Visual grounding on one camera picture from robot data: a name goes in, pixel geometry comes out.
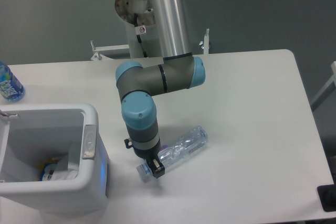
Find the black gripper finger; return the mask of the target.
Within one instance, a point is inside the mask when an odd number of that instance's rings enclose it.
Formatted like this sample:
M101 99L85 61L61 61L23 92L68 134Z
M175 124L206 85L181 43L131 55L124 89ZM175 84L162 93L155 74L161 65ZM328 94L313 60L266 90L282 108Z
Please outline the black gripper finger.
M147 160L146 163L148 164L154 178L158 179L165 174L165 167L158 158Z

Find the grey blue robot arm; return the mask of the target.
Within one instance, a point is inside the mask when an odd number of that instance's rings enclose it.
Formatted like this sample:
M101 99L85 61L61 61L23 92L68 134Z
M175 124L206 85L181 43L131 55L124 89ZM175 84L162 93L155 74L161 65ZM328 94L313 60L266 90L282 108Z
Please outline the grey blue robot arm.
M159 156L153 97L200 86L205 81L205 67L189 46L182 0L115 0L114 7L126 26L131 57L115 72L129 134L125 145L159 178L166 166Z

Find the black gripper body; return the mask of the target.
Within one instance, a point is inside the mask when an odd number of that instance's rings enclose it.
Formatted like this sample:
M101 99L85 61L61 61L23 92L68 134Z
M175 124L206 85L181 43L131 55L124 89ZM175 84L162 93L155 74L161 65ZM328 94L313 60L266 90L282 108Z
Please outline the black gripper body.
M148 148L145 150L141 150L136 148L131 139L127 138L124 140L125 146L127 149L133 149L134 153L136 154L136 156L138 156L139 158L145 159L146 161L152 161L154 159L158 160L158 153L161 150L161 142L160 140L158 140L158 142L152 147L152 148Z

